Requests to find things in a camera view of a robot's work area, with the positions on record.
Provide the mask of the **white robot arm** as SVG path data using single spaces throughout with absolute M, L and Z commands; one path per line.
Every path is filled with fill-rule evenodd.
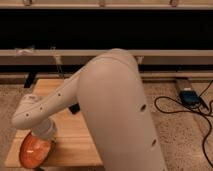
M 167 171 L 135 57 L 102 53 L 41 98 L 22 98 L 12 124 L 43 139 L 55 132 L 50 116 L 80 106 L 105 171 Z

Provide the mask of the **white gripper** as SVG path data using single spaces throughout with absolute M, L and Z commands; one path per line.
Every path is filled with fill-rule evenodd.
M 32 134 L 39 137 L 40 139 L 47 140 L 51 139 L 57 131 L 55 122 L 51 119 L 45 119 L 35 127 L 31 129 Z

